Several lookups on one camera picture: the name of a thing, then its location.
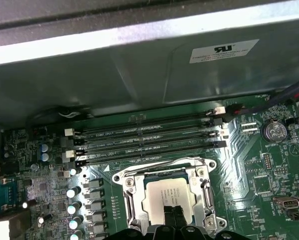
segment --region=green circuit board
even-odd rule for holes
[[[216,213],[227,220],[228,230],[252,240],[299,240],[299,215],[291,219],[273,201],[276,196],[299,197],[299,124],[286,124],[288,136],[280,143],[269,143],[261,134],[271,120],[284,123],[297,118],[296,105],[238,116],[226,124],[226,139],[202,137],[206,131],[221,129],[202,117],[205,111],[236,103],[249,108],[268,98],[253,95],[39,126],[32,139],[25,129],[5,131],[1,175],[17,184],[17,194],[5,202],[0,194],[0,211],[36,199],[26,239],[68,240],[74,231],[69,228],[73,216],[67,207],[80,201],[76,214],[84,218],[79,227],[84,239],[112,235],[127,227],[122,186],[112,182],[112,175],[133,165],[199,156],[217,161],[210,179]],[[65,130],[77,132],[66,136]],[[43,144],[47,151],[42,152]],[[75,156],[69,156],[73,150]],[[82,172],[71,176],[70,169],[80,164]],[[87,220],[92,214],[87,210],[93,202],[88,195],[92,180],[101,180],[104,215],[103,230],[98,232],[91,231],[94,223]],[[68,199],[67,190],[76,186],[81,192]],[[48,213],[53,218],[38,226],[38,217]]]

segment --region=sticker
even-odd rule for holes
[[[195,64],[219,59],[242,57],[248,54],[258,41],[259,39],[255,39],[194,48],[191,53],[189,63]]]

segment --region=cpu socket lever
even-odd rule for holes
[[[214,237],[227,227],[216,215],[209,173],[217,167],[211,159],[184,157],[134,165],[114,174],[123,190],[127,226],[143,235],[165,225],[164,206],[180,206],[187,225],[203,228]]]

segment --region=wire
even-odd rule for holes
[[[265,104],[254,106],[251,108],[243,108],[237,111],[237,115],[255,114],[267,110],[279,103],[282,103],[290,98],[299,97],[299,81],[279,92],[277,95],[270,98]]]

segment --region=electrolytic capacitor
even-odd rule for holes
[[[66,192],[66,196],[71,199],[74,198],[77,194],[81,192],[81,189],[78,186],[72,187]]]
[[[53,217],[52,214],[48,213],[48,214],[46,214],[45,216],[39,216],[39,217],[37,218],[37,222],[38,222],[39,224],[44,224],[46,221],[52,219],[52,217]]]
[[[69,228],[75,230],[79,227],[81,223],[82,223],[82,219],[79,216],[76,216],[73,218],[72,221],[69,222]]]
[[[74,202],[67,207],[67,212],[71,215],[75,214],[80,208],[82,204],[80,202]]]
[[[81,240],[83,239],[83,233],[81,230],[76,230],[74,234],[70,236],[70,240]]]
[[[50,150],[50,146],[49,145],[47,145],[47,144],[42,144],[41,146],[40,146],[40,151],[42,152],[42,153],[46,153],[48,150]]]
[[[41,159],[43,162],[47,162],[48,160],[51,159],[51,156],[50,156],[48,153],[44,152],[44,153],[40,156],[40,159]]]
[[[36,204],[37,204],[37,201],[35,199],[32,199],[32,200],[23,202],[22,207],[23,207],[23,209],[27,209],[27,208],[35,206]]]
[[[81,172],[82,172],[82,169],[80,167],[73,168],[69,171],[70,175],[72,175],[72,176],[80,174]]]

